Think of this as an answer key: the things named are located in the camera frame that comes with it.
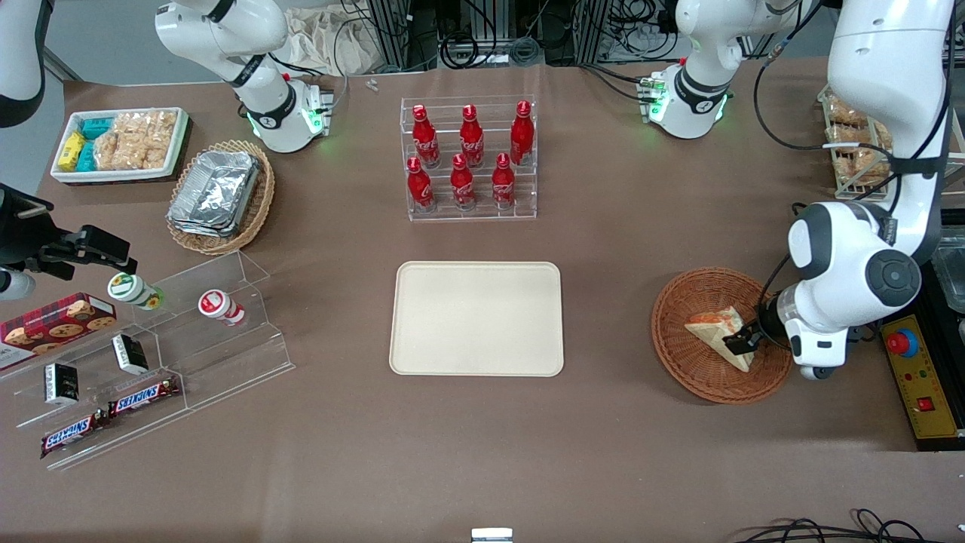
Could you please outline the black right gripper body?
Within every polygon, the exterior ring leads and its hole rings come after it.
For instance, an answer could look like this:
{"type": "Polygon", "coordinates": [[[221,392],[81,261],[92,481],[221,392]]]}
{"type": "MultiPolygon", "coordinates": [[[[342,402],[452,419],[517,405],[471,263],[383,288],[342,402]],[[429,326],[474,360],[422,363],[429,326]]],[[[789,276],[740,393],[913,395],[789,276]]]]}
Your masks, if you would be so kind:
{"type": "Polygon", "coordinates": [[[1,192],[1,264],[24,271],[45,245],[55,242],[54,206],[4,183],[1,192]]]}

